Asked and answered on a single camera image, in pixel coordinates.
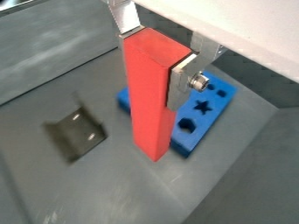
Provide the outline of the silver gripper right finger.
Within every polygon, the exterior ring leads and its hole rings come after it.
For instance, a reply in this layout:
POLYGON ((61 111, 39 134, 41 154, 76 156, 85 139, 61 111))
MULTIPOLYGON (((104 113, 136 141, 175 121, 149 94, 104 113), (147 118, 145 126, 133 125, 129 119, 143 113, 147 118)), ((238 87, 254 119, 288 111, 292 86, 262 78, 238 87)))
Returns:
POLYGON ((172 67, 167 95, 167 108, 176 111, 188 100, 192 90, 203 92, 210 79, 204 68, 228 50, 219 42, 198 32, 191 36, 191 54, 172 67))

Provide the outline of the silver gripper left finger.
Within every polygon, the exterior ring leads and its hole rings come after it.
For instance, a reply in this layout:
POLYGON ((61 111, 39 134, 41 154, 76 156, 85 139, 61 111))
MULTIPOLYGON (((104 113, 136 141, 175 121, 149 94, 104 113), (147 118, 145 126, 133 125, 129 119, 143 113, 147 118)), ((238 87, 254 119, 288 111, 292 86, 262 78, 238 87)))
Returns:
POLYGON ((132 0, 101 0, 111 11, 112 18, 116 22, 116 35, 124 39, 140 32, 144 27, 136 11, 136 4, 132 0))

